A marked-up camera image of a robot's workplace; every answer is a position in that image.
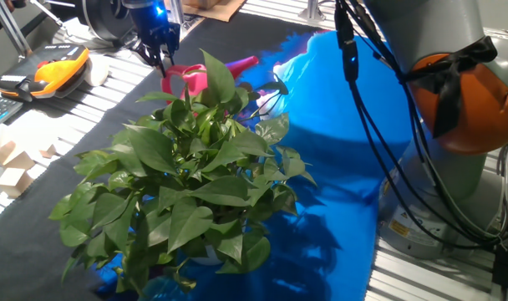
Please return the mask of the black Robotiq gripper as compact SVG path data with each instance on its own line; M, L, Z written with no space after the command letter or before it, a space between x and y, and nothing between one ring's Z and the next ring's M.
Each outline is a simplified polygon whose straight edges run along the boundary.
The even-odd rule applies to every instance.
M160 53L151 48L166 45L165 56L173 64L180 43L180 24L168 19L168 9L163 0L123 0L123 5L130 11L130 17L143 42L133 46L132 52L141 62L157 69L164 78L165 67Z

